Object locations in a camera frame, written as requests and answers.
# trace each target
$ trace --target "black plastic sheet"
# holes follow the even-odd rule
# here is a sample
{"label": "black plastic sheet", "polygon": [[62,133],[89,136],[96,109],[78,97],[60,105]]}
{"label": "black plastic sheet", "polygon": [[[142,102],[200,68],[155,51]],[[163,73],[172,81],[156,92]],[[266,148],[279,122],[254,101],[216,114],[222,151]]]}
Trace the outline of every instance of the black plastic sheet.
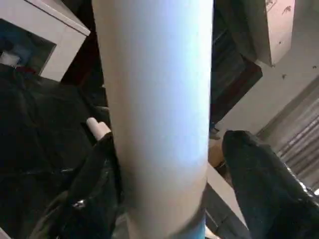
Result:
{"label": "black plastic sheet", "polygon": [[94,147],[70,187],[47,207],[30,239],[111,238],[121,197],[112,134]]}
{"label": "black plastic sheet", "polygon": [[[52,222],[67,238],[108,235],[119,203],[119,174],[112,150],[93,157],[96,141],[85,125],[88,117],[109,124],[108,112],[101,114],[76,87],[0,64],[0,113],[0,227],[14,239]],[[107,145],[113,147],[111,138]],[[95,168],[75,187],[88,160]],[[57,205],[70,205],[62,203],[66,199],[86,206],[69,207],[63,220],[53,219]]]}
{"label": "black plastic sheet", "polygon": [[223,153],[253,239],[318,239],[316,196],[270,146],[245,131],[228,131]]}

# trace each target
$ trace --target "corrugated metal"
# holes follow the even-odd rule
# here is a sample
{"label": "corrugated metal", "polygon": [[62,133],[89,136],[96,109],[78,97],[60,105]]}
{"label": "corrugated metal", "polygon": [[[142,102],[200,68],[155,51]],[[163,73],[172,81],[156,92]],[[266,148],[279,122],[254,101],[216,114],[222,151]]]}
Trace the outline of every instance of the corrugated metal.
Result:
{"label": "corrugated metal", "polygon": [[258,136],[307,187],[319,189],[319,78]]}

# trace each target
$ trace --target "white pipe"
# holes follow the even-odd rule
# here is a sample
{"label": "white pipe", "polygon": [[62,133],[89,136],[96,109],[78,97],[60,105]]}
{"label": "white pipe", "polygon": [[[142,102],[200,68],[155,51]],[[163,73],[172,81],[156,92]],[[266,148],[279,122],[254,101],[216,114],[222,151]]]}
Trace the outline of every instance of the white pipe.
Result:
{"label": "white pipe", "polygon": [[97,141],[111,132],[110,128],[104,122],[97,122],[95,118],[91,117],[86,120],[86,125],[90,129]]}
{"label": "white pipe", "polygon": [[212,8],[213,0],[93,1],[132,239],[172,237],[199,209]]}

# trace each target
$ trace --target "white tube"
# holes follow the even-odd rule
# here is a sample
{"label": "white tube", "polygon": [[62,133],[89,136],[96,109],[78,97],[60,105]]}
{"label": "white tube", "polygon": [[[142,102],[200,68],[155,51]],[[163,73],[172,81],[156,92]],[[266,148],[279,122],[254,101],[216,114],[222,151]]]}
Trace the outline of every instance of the white tube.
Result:
{"label": "white tube", "polygon": [[103,136],[107,133],[111,132],[104,122],[98,123],[93,117],[86,120],[86,125],[89,127],[97,141],[103,138]]}
{"label": "white tube", "polygon": [[99,122],[99,128],[104,135],[111,132],[110,128],[104,122]]}
{"label": "white tube", "polygon": [[172,237],[199,208],[206,184],[212,5],[93,1],[132,239]]}

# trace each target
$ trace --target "plastic wrap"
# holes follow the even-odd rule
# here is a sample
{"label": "plastic wrap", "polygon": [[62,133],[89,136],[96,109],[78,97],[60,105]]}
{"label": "plastic wrap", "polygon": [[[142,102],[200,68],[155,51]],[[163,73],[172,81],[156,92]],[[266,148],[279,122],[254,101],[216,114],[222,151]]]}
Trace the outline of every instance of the plastic wrap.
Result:
{"label": "plastic wrap", "polygon": [[110,133],[94,147],[70,187],[47,207],[29,238],[111,238],[120,184]]}
{"label": "plastic wrap", "polygon": [[318,239],[318,199],[270,146],[245,131],[228,131],[223,153],[253,239]]}

